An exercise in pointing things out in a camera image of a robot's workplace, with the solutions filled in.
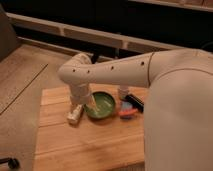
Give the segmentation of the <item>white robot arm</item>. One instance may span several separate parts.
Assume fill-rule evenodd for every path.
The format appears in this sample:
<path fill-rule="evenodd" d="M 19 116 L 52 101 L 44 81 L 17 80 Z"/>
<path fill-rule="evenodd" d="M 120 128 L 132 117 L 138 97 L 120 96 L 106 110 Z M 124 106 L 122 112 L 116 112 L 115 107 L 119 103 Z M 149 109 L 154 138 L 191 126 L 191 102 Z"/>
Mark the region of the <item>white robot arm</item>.
<path fill-rule="evenodd" d="M 90 101 L 91 83 L 147 87 L 145 170 L 213 171 L 212 53 L 176 49 L 97 64 L 80 53 L 58 74 L 77 104 Z"/>

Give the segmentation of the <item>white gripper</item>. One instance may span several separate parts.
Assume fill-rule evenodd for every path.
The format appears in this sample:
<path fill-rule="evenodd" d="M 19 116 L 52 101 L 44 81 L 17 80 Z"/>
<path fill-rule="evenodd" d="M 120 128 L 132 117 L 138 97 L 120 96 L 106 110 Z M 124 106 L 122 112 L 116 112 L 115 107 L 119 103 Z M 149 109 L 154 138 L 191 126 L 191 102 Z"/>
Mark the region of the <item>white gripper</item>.
<path fill-rule="evenodd" d="M 75 104 L 87 104 L 94 111 L 98 112 L 98 107 L 93 95 L 91 95 L 91 89 L 88 84 L 70 85 L 70 100 Z"/>

